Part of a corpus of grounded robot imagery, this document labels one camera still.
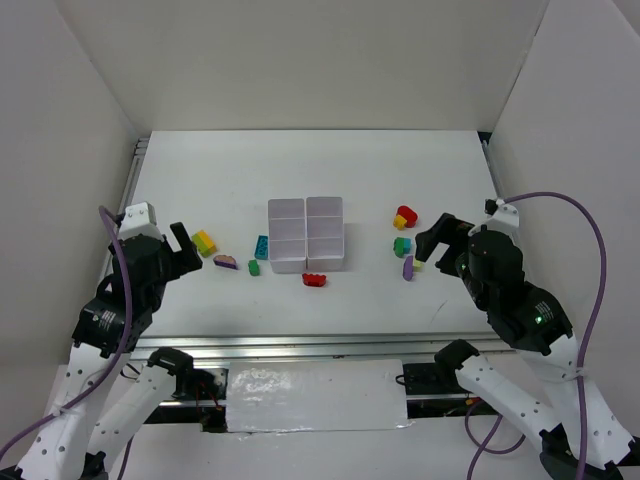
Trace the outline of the green square lego brick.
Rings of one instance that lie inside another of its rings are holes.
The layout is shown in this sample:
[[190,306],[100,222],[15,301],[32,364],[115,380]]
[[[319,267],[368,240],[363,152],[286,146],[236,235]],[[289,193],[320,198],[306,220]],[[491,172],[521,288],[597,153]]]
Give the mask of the green square lego brick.
[[394,254],[398,258],[403,258],[406,255],[405,252],[405,239],[403,237],[396,237],[393,243]]

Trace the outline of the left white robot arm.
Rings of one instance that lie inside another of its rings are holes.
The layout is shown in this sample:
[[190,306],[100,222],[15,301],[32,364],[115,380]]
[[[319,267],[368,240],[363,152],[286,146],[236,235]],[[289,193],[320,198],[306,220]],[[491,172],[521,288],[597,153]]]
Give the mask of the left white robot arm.
[[34,442],[19,462],[2,469],[2,478],[105,479],[157,406],[184,389],[194,372],[193,358],[161,347],[125,395],[109,411],[103,409],[159,310],[167,284],[203,265],[184,225],[173,223],[170,229],[179,250],[164,235],[124,239],[110,234],[113,271],[79,314],[69,364],[50,412],[9,443],[15,445],[30,433],[36,435]]

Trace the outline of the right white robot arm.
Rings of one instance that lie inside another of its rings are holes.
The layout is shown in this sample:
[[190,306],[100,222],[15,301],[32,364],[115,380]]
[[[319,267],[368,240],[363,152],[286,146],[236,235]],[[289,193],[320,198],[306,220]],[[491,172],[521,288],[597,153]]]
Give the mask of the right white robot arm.
[[618,479],[639,463],[639,439],[624,428],[597,385],[578,366],[579,341],[559,301],[526,281],[511,238],[444,213],[416,235],[418,260],[439,244],[437,268],[459,278],[492,329],[531,368],[548,398],[541,402],[497,372],[465,340],[436,353],[439,379],[480,397],[535,447],[553,479]]

